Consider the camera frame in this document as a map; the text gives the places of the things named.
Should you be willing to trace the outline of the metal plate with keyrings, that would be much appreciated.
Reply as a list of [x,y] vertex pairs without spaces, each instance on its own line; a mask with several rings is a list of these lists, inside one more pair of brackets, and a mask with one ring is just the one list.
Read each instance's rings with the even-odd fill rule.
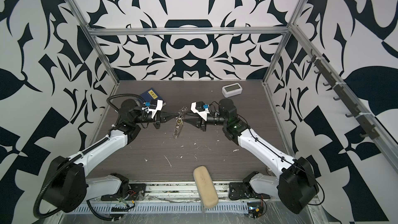
[[187,113],[187,107],[184,106],[180,111],[178,112],[178,115],[176,117],[176,124],[175,124],[175,129],[173,133],[173,138],[177,139],[180,136],[180,133],[182,131],[183,125],[184,125],[184,116]]

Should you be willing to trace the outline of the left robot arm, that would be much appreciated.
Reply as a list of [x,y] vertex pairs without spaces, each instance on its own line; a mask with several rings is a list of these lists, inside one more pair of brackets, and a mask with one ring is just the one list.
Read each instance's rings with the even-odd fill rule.
[[129,188],[126,177],[117,173],[98,178],[88,175],[110,155],[129,145],[145,123],[159,129],[162,123],[178,116],[162,111],[162,107],[162,100],[137,104],[127,99],[114,108],[118,119],[104,138],[67,158],[53,159],[34,203],[34,216],[46,218],[59,211],[68,213],[84,201],[102,196],[125,198]]

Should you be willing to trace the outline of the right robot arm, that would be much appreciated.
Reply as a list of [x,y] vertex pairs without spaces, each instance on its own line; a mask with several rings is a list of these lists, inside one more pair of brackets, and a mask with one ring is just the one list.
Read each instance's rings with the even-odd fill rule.
[[193,102],[188,107],[187,123],[206,131],[207,125],[220,125],[226,138],[258,158],[273,172],[273,176],[252,173],[247,179],[249,188],[256,194],[277,197],[295,214],[306,208],[319,193],[311,163],[303,158],[294,158],[263,139],[237,112],[231,99],[222,99],[218,109],[210,104]]

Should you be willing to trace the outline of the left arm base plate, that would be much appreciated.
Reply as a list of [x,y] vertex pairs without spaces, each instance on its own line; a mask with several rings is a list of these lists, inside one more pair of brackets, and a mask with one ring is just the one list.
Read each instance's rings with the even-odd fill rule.
[[134,201],[141,196],[145,196],[146,186],[144,183],[122,184],[115,194],[101,196],[101,200],[117,201],[123,199],[125,201]]

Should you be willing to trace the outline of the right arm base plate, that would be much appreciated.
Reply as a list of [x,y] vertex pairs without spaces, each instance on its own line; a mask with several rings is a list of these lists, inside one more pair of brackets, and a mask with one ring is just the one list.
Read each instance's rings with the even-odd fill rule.
[[255,193],[248,183],[229,183],[228,197],[232,201],[243,199],[264,199],[268,200],[271,197],[266,194]]

